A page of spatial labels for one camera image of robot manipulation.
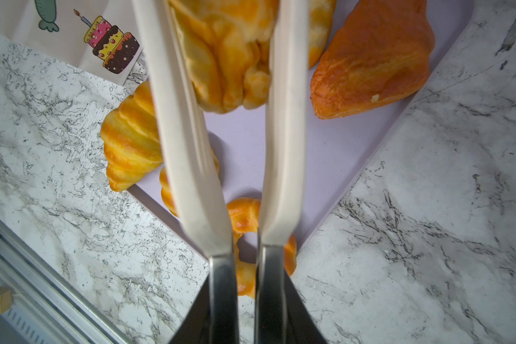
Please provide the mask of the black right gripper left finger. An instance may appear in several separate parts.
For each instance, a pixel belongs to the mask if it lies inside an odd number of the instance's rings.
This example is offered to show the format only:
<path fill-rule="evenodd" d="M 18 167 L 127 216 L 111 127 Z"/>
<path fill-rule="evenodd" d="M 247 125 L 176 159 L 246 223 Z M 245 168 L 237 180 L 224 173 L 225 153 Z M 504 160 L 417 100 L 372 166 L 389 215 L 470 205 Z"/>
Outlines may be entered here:
<path fill-rule="evenodd" d="M 170 344 L 203 343 L 209 342 L 210 304 L 209 279 L 205 279 L 202 288 L 196 296 L 193 305 L 179 329 L 170 340 Z"/>

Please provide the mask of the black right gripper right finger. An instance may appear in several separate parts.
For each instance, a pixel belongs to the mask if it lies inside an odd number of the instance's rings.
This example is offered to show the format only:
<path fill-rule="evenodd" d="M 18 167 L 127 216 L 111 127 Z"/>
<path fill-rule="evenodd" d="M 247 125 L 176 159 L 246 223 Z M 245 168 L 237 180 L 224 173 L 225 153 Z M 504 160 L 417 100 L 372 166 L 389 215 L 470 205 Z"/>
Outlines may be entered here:
<path fill-rule="evenodd" d="M 326 340 L 320 333 L 314 320 L 305 308 L 295 285 L 285 273 L 285 299 L 288 311 L 287 339 L 286 343 L 296 344 L 326 344 Z"/>

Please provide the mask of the braided yellow pastry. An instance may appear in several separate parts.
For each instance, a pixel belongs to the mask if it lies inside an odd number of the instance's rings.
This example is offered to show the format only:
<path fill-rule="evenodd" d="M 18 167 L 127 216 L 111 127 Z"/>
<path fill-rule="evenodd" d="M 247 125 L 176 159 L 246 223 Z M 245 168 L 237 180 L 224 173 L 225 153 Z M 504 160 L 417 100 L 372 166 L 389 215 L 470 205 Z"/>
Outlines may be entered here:
<path fill-rule="evenodd" d="M 252 110 L 269 94 L 278 1 L 170 1 L 196 99 L 207 112 Z"/>

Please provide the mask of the white printed paper bag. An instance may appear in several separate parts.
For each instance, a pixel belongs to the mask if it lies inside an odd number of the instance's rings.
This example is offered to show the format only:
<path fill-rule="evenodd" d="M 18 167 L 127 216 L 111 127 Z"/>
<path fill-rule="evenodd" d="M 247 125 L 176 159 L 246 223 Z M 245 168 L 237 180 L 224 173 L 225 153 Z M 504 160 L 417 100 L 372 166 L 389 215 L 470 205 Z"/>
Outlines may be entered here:
<path fill-rule="evenodd" d="M 0 0 L 0 34 L 118 85 L 142 52 L 131 1 Z"/>

